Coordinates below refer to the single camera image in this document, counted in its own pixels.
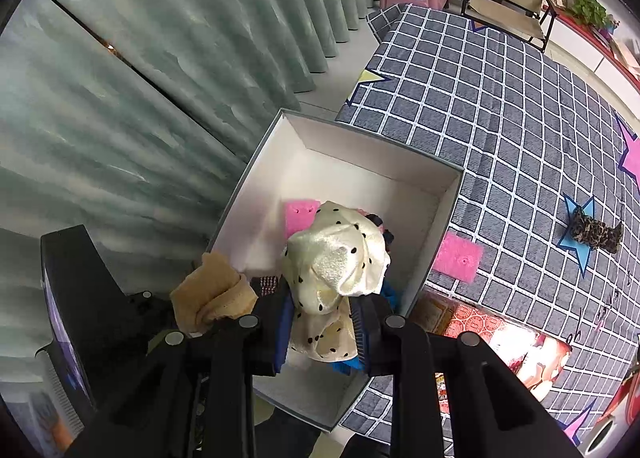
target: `curtain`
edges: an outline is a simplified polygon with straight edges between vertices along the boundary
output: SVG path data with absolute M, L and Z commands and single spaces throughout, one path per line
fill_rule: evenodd
M 22 0 L 0 36 L 7 401 L 37 387 L 50 341 L 39 237 L 82 223 L 125 292 L 175 287 L 277 110 L 299 107 L 371 5 Z

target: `white box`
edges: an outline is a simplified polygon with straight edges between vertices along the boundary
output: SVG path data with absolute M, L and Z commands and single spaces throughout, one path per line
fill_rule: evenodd
M 214 235 L 248 277 L 280 275 L 283 203 L 331 200 L 380 216 L 396 237 L 388 280 L 406 315 L 447 229 L 462 168 L 376 134 L 281 110 L 251 159 Z M 289 352 L 277 377 L 254 377 L 265 400 L 324 430 L 338 424 L 369 380 Z

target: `floor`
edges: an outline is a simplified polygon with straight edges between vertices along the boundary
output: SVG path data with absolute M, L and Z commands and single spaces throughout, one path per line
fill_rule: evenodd
M 338 45 L 338 56 L 328 59 L 327 72 L 313 75 L 316 89 L 311 92 L 297 94 L 303 113 L 334 120 L 346 98 L 350 95 L 356 80 L 378 48 L 378 42 L 371 33 L 366 22 L 360 21 L 361 27 L 350 32 L 350 41 Z M 596 75 L 586 66 L 572 57 L 565 50 L 549 43 L 545 54 L 552 60 L 565 65 L 569 70 L 583 79 L 603 96 L 623 116 L 629 125 L 640 132 L 640 118 L 626 107 L 617 95 L 612 93 Z M 270 406 L 260 398 L 254 397 L 254 420 L 267 419 L 273 412 Z M 311 455 L 312 458 L 338 458 L 353 433 L 338 427 L 330 434 L 322 434 Z

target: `pink square cloth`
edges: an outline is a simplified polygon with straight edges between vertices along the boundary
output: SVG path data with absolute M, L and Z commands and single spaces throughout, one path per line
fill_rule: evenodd
M 318 200 L 290 200 L 284 204 L 284 236 L 288 240 L 292 234 L 305 231 L 314 222 Z
M 482 258 L 482 247 L 451 232 L 444 235 L 433 269 L 447 276 L 471 283 Z

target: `checkered tablecloth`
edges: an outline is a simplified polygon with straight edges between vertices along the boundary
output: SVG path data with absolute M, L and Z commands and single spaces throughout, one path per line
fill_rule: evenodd
M 383 80 L 361 78 L 369 82 L 336 120 L 465 169 L 449 231 L 483 246 L 480 268 L 472 284 L 432 271 L 426 286 L 563 340 L 573 334 L 543 405 L 560 422 L 591 406 L 581 437 L 638 347 L 640 201 L 635 178 L 618 168 L 628 126 L 583 80 L 516 38 L 411 5 L 382 21 L 389 31 L 367 70 Z M 580 205 L 593 196 L 596 218 L 625 225 L 622 251 L 591 252 L 584 276 L 576 253 L 558 246 L 565 196 Z M 373 380 L 341 424 L 388 442 L 391 384 Z M 442 424 L 452 455 L 448 415 Z

